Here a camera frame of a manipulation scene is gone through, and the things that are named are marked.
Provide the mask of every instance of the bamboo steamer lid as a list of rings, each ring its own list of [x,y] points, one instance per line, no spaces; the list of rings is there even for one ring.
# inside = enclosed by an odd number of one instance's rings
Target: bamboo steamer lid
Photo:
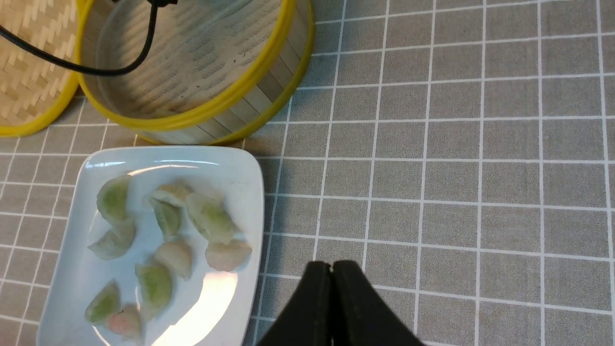
[[[74,0],[0,0],[0,25],[56,57],[72,60],[78,27]],[[29,135],[66,108],[76,73],[0,38],[0,136]]]

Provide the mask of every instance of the yellow plastic band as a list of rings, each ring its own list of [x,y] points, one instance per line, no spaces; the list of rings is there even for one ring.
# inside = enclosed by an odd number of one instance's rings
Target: yellow plastic band
[[[88,0],[85,4],[84,18],[87,18],[89,15],[94,1],[97,0]],[[290,27],[295,16],[295,2],[295,0],[282,0],[280,13],[271,36],[267,40],[263,51],[257,56],[248,70],[220,95],[185,113],[162,119],[127,118],[112,112],[100,104],[88,89],[85,79],[81,74],[79,74],[79,83],[94,108],[115,123],[129,127],[135,131],[173,131],[204,123],[222,111],[227,110],[230,106],[246,96],[269,71],[282,50],[284,41],[290,32]],[[81,43],[84,37],[86,23],[86,20],[81,21],[79,23],[79,31],[77,32],[75,59],[78,63],[81,63]]]

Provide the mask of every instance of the black cable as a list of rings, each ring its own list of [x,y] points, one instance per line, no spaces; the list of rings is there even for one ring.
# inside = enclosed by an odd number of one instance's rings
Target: black cable
[[[154,29],[156,28],[156,15],[158,13],[158,5],[152,4],[151,12],[149,13],[149,26],[147,37],[145,37],[145,44],[143,45],[143,50],[141,50],[141,54],[137,57],[137,59],[132,62],[130,65],[120,68],[118,70],[101,70],[98,68],[87,67],[78,65],[76,63],[69,62],[67,60],[60,59],[56,56],[53,56],[43,50],[38,49],[37,47],[32,46],[30,43],[20,39],[9,30],[5,29],[0,25],[0,36],[9,40],[12,44],[15,44],[17,47],[25,50],[26,52],[33,54],[43,60],[46,60],[54,65],[58,65],[60,67],[66,68],[67,70],[73,70],[79,73],[91,74],[94,76],[101,77],[115,77],[122,76],[123,74],[128,74],[139,67],[148,56],[149,49],[152,46],[152,42],[154,41]]]

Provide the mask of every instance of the translucent dumpling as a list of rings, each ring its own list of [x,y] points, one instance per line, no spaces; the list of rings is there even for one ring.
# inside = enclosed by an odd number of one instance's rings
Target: translucent dumpling
[[[135,273],[141,286],[141,312],[143,318],[149,321],[160,314],[171,301],[173,281],[169,271],[157,264],[135,266]]]
[[[127,219],[108,230],[102,238],[87,248],[101,260],[112,260],[124,255],[134,239],[135,221]]]
[[[156,199],[151,200],[150,203],[154,207],[156,222],[162,231],[164,241],[173,240],[180,229],[181,214],[179,208]]]
[[[186,211],[197,231],[210,242],[228,244],[233,239],[236,226],[218,201],[191,193],[186,197]]]
[[[192,250],[185,243],[166,242],[156,249],[154,258],[173,274],[190,279],[192,275]]]
[[[119,311],[119,304],[119,288],[115,281],[112,281],[88,305],[85,319],[92,324],[102,324],[109,316]]]
[[[141,316],[133,305],[125,306],[122,311],[112,314],[105,322],[105,327],[124,340],[141,344]]]
[[[122,175],[106,182],[96,196],[96,206],[100,215],[111,225],[117,225],[128,218],[126,198],[132,177]]]
[[[190,189],[181,183],[164,184],[147,196],[147,202],[152,205],[152,201],[159,201],[183,208],[186,206],[186,197],[189,194]]]
[[[252,248],[243,241],[231,241],[230,244],[209,242],[205,250],[207,264],[215,270],[231,272],[250,257]]]

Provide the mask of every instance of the woven bamboo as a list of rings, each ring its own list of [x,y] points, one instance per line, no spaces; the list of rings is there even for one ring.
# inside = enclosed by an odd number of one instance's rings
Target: woven bamboo
[[[30,44],[71,60],[77,34],[73,0],[0,0],[0,25]],[[77,88],[76,75],[0,39],[0,135],[49,125]]]
[[[117,68],[138,55],[149,5],[90,0],[77,60]],[[118,78],[80,76],[94,107],[154,143],[227,144],[288,101],[314,43],[309,0],[180,1],[159,10],[146,61]]]

